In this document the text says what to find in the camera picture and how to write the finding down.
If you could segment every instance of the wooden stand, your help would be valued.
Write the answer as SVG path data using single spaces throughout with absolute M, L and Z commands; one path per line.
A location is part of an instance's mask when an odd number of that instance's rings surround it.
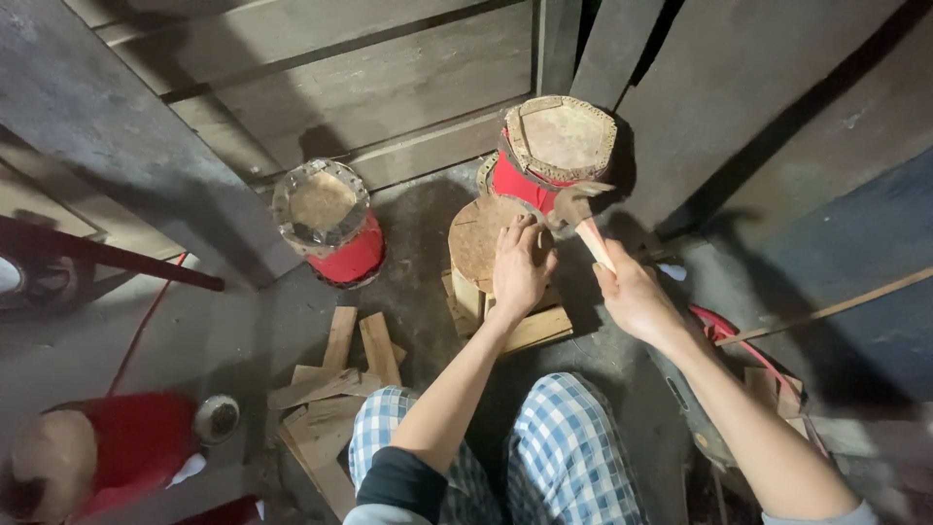
M 495 306 L 493 266 L 499 231 L 519 214 L 518 201 L 485 195 L 466 205 L 453 219 L 448 236 L 452 268 L 441 275 L 447 307 L 457 334 L 467 338 Z M 548 287 L 541 302 L 512 334 L 503 353 L 529 348 L 573 333 L 557 290 Z

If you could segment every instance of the hand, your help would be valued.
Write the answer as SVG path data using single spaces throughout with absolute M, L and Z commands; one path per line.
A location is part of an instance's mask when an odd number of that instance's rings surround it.
M 686 330 L 683 316 L 658 285 L 654 271 L 625 253 L 618 241 L 607 240 L 606 252 L 616 273 L 600 263 L 592 266 L 616 324 L 633 337 L 665 351 L 665 341 Z
M 517 322 L 541 300 L 550 274 L 557 267 L 554 248 L 543 264 L 535 266 L 532 252 L 544 228 L 544 224 L 536 223 L 534 215 L 528 214 L 515 216 L 512 223 L 499 232 L 493 268 L 496 315 L 505 315 Z

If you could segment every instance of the plaid pants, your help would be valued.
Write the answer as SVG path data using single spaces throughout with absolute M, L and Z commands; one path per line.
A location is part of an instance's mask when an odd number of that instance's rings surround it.
M 406 390 L 374 392 L 356 415 L 350 474 L 359 489 L 372 455 L 416 401 Z M 575 374 L 550 374 L 525 398 L 505 443 L 507 498 L 515 525 L 643 522 L 608 401 Z M 447 473 L 440 523 L 498 525 L 502 513 L 476 457 L 461 444 Z

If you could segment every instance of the red cable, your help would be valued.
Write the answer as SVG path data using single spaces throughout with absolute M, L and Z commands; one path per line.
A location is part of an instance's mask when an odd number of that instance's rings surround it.
M 181 266 L 181 264 L 188 257 L 188 253 L 182 253 L 178 256 L 178 259 L 175 260 L 175 264 Z M 110 388 L 107 390 L 107 395 L 105 397 L 112 397 L 117 392 L 117 385 L 120 380 L 123 378 L 123 375 L 126 374 L 127 366 L 130 364 L 130 359 L 132 355 L 136 352 L 136 347 L 139 346 L 139 340 L 143 337 L 143 331 L 146 329 L 146 325 L 149 324 L 149 319 L 152 318 L 152 314 L 156 311 L 156 306 L 162 300 L 162 296 L 165 295 L 165 291 L 168 290 L 169 284 L 172 281 L 166 280 L 162 283 L 162 288 L 159 290 L 159 293 L 156 294 L 156 298 L 152 300 L 152 304 L 149 305 L 149 309 L 146 311 L 146 314 L 143 316 L 143 319 L 139 321 L 139 326 L 136 327 L 136 333 L 132 335 L 130 340 L 130 346 L 126 349 L 126 354 L 123 356 L 123 361 L 120 362 L 117 373 L 114 374 L 113 381 L 110 382 Z
M 709 325 L 705 327 L 706 336 L 709 337 L 709 340 L 716 342 L 720 339 L 725 339 L 726 337 L 732 337 L 739 333 L 739 330 L 735 328 L 735 325 L 729 322 L 728 319 L 720 316 L 718 313 L 713 310 L 703 308 L 702 306 L 689 305 L 689 310 L 693 312 L 693 315 L 702 319 L 704 322 L 709 322 Z M 774 365 L 771 364 L 771 361 L 768 360 L 757 348 L 749 345 L 746 341 L 737 341 L 739 345 L 742 345 L 748 353 L 752 354 L 755 359 L 759 360 L 761 364 L 764 365 L 768 372 L 774 376 L 781 387 L 787 389 L 787 391 L 794 394 L 794 398 L 797 400 L 797 403 L 801 402 L 801 393 L 790 384 L 790 381 L 787 381 L 787 378 L 784 377 L 784 374 L 781 374 L 777 371 L 777 368 L 774 368 Z M 803 424 L 807 428 L 807 433 L 809 433 L 814 438 L 814 443 L 816 447 L 819 448 L 819 451 L 823 453 L 827 458 L 829 457 L 829 452 L 826 450 L 826 446 L 823 445 L 823 440 L 820 439 L 819 434 L 816 433 L 816 428 L 814 428 L 813 423 L 810 421 L 810 417 L 805 413 L 801 412 L 801 418 L 803 419 Z

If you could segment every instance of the dark floor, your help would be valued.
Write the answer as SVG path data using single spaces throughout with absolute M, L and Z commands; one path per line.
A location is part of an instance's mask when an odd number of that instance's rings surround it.
M 267 447 L 278 417 L 265 409 L 265 393 L 284 385 L 294 364 L 320 364 L 335 305 L 355 305 L 360 317 L 382 311 L 393 340 L 409 352 L 401 365 L 403 381 L 424 390 L 462 346 L 439 276 L 449 266 L 448 227 L 475 198 L 480 163 L 464 163 L 373 194 L 388 255 L 379 277 L 361 290 L 332 289 L 306 266 L 258 293 L 236 283 L 222 294 L 173 284 L 120 391 L 173 389 L 198 398 L 229 393 L 241 400 L 244 425 L 228 443 L 210 450 L 207 473 L 94 521 L 163 525 L 258 490 L 259 472 L 278 461 Z M 613 230 L 612 220 L 608 226 L 610 235 L 626 235 Z M 558 252 L 561 263 L 554 281 L 577 335 L 503 359 L 493 371 L 467 441 L 497 484 L 501 441 L 524 394 L 547 373 L 579 372 L 613 405 L 648 519 L 686 523 L 681 471 L 692 444 L 676 401 L 642 344 L 616 328 L 599 305 L 592 262 L 582 243 L 561 240 Z M 688 255 L 689 294 L 737 324 L 758 326 L 756 309 L 748 305 L 744 283 L 736 276 L 740 273 L 717 257 L 710 246 Z M 224 274 L 222 268 L 204 268 L 197 261 L 188 265 Z M 6 419 L 16 424 L 7 425 L 0 445 L 42 409 L 105 393 L 158 286 L 157 279 L 136 277 L 74 315 L 21 323 L 4 332 L 0 395 L 23 401 L 5 408 Z M 350 364 L 364 366 L 364 361 L 357 333 Z M 333 521 L 297 464 L 288 457 L 283 461 L 285 488 L 309 517 L 296 522 Z

